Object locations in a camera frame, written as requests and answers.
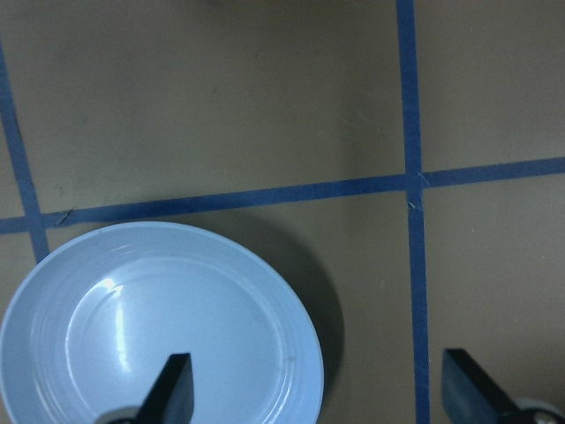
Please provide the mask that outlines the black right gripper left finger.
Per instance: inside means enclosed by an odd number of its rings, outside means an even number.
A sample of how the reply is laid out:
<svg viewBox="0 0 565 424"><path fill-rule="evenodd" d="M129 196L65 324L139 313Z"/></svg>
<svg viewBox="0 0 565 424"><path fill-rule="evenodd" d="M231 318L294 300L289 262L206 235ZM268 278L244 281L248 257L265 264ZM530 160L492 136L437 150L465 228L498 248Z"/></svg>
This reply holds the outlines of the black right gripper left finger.
<svg viewBox="0 0 565 424"><path fill-rule="evenodd" d="M136 415L137 423L189 424L194 411L192 358L171 354Z"/></svg>

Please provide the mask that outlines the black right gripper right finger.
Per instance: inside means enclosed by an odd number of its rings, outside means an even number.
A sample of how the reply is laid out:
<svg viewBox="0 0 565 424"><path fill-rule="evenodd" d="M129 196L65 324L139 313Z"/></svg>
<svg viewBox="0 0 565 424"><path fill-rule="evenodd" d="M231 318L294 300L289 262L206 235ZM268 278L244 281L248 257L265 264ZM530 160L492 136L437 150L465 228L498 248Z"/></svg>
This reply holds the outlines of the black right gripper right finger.
<svg viewBox="0 0 565 424"><path fill-rule="evenodd" d="M441 402L451 423L529 423L520 409L464 349L445 349Z"/></svg>

